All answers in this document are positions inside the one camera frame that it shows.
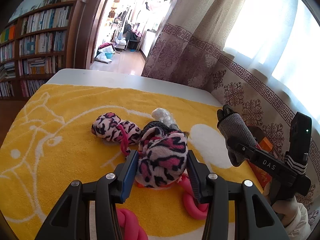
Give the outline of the right gloved hand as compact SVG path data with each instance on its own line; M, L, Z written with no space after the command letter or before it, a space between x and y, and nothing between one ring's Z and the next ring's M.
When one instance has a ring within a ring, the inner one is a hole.
M271 204L269 191L270 183L267 183L263 196ZM280 221L289 239L303 240L309 237L311 228L308 223L308 211L302 203L297 202L296 197L288 200L278 200L271 206L276 213L283 215Z

